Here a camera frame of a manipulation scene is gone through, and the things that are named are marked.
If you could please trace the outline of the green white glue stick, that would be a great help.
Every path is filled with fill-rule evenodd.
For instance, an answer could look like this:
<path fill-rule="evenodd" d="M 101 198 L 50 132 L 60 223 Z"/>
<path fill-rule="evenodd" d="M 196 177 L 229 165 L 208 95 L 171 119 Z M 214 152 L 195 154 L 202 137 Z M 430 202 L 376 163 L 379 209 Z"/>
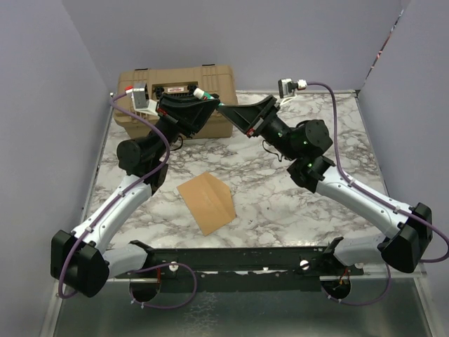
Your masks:
<path fill-rule="evenodd" d="M 200 88 L 196 88 L 193 92 L 195 98 L 200 100 L 199 106 L 214 108 L 220 111 L 225 105 L 218 94 L 208 93 Z"/>

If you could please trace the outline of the brown paper envelope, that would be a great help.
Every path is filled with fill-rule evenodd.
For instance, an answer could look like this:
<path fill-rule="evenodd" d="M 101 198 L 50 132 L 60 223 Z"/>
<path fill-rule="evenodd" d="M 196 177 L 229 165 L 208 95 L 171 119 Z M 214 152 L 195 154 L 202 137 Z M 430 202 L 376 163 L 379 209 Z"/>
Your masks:
<path fill-rule="evenodd" d="M 229 186 L 204 172 L 177 187 L 204 236 L 236 218 Z"/>

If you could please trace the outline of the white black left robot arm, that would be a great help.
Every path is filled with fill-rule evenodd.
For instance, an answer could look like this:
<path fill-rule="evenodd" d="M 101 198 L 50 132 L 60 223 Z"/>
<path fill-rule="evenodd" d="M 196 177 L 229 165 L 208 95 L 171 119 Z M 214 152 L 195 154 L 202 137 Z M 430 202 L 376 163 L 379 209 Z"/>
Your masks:
<path fill-rule="evenodd" d="M 129 244 L 110 251 L 107 246 L 130 215 L 163 184 L 170 146 L 181 134 L 197 133 L 219 105 L 217 94 L 199 88 L 187 100 L 169 95 L 158 103 L 148 100 L 150 112 L 161 118 L 150 126 L 147 137 L 131 141 L 137 159 L 127 164 L 127 175 L 91 217 L 71 232 L 57 232 L 51 240 L 51 275 L 58 280 L 60 298 L 69 298 L 64 292 L 67 287 L 92 297 L 110 277 L 132 271 L 140 277 L 153 273 L 155 260 L 143 247 Z"/>

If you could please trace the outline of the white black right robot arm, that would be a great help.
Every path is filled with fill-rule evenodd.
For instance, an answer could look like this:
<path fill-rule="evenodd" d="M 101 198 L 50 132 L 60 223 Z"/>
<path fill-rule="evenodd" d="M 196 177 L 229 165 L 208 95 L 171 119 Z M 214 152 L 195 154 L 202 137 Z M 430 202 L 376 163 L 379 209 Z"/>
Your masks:
<path fill-rule="evenodd" d="M 219 105 L 217 110 L 247 137 L 262 137 L 292 163 L 293 182 L 312 193 L 328 197 L 365 218 L 379 235 L 335 239 L 322 257 L 323 269 L 332 275 L 357 263 L 386 263 L 411 273 L 432 240 L 423 221 L 431 220 L 424 204 L 410 206 L 360 183 L 325 157 L 333 144 L 321 119 L 290 127 L 277 113 L 280 105 L 268 96 L 252 105 Z"/>

